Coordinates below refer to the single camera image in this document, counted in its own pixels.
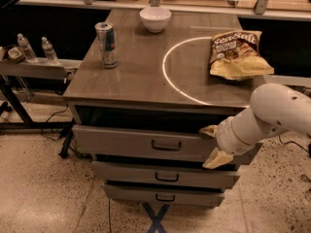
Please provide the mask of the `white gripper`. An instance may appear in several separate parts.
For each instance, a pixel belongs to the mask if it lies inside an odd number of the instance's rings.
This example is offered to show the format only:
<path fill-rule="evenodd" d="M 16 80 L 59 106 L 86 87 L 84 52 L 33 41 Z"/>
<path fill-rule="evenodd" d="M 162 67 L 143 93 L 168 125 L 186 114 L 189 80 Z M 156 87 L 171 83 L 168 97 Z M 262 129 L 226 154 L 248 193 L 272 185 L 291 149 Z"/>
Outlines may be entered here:
<path fill-rule="evenodd" d="M 218 126 L 203 127 L 199 133 L 213 138 L 217 137 L 218 148 L 214 148 L 202 164 L 202 167 L 206 169 L 216 169 L 226 165 L 233 160 L 234 155 L 242 155 L 253 147 L 236 136 L 233 129 L 233 116 L 223 120 Z"/>

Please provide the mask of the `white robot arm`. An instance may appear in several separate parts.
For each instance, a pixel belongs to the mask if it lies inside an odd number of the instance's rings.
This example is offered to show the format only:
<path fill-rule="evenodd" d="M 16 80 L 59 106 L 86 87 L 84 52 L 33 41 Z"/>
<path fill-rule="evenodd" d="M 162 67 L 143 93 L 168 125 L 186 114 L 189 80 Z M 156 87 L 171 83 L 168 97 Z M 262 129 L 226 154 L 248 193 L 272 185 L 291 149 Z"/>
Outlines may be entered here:
<path fill-rule="evenodd" d="M 311 137 L 311 99 L 285 85 L 265 83 L 254 90 L 250 105 L 241 113 L 200 129 L 217 140 L 203 167 L 226 165 L 257 142 L 287 131 Z"/>

